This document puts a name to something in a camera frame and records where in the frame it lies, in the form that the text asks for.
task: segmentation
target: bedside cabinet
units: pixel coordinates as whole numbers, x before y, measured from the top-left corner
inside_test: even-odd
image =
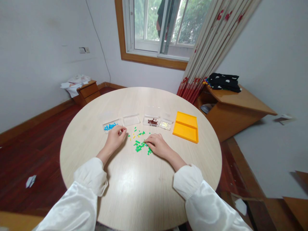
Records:
[[[89,83],[77,88],[77,92],[79,95],[75,96],[73,100],[82,107],[100,96],[95,80],[91,80]]]

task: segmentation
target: yellow tray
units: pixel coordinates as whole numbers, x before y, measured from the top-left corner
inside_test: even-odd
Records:
[[[172,134],[185,140],[198,143],[197,117],[183,112],[177,112]]]

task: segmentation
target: person's left hand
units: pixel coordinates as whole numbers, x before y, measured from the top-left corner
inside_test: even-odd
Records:
[[[124,141],[125,135],[127,132],[127,128],[116,125],[108,132],[108,138],[104,148],[106,147],[107,150],[111,151],[112,153],[117,150],[117,148],[122,144]]]
[[[101,159],[104,166],[107,163],[109,157],[114,153],[115,150],[123,143],[125,135],[127,132],[127,128],[116,125],[108,132],[108,138],[105,143],[105,146],[102,150],[97,154],[97,158]]]

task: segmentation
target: cable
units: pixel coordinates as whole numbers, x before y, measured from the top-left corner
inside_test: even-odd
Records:
[[[88,1],[87,1],[87,0],[86,0],[86,4],[87,4],[87,7],[88,7],[88,10],[89,10],[91,19],[92,19],[92,23],[93,23],[94,30],[95,30],[95,32],[96,32],[97,38],[98,38],[99,43],[100,43],[100,48],[102,48],[102,52],[103,52],[105,64],[106,64],[106,67],[107,67],[107,71],[108,71],[108,73],[109,73],[109,86],[108,86],[108,87],[110,87],[111,75],[110,75],[110,72],[109,72],[109,69],[108,69],[108,66],[107,66],[107,62],[106,62],[105,54],[104,54],[104,51],[103,51],[102,43],[101,43],[101,41],[100,41],[100,39],[99,39],[99,36],[98,36],[98,34],[97,34],[97,31],[96,31],[96,28],[95,28],[95,25],[94,25],[94,21],[93,21],[92,14],[91,14],[91,11],[90,11],[90,8],[89,8]]]

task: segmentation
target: curtain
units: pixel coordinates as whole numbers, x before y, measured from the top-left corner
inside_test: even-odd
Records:
[[[177,95],[194,103],[261,0],[212,0]]]

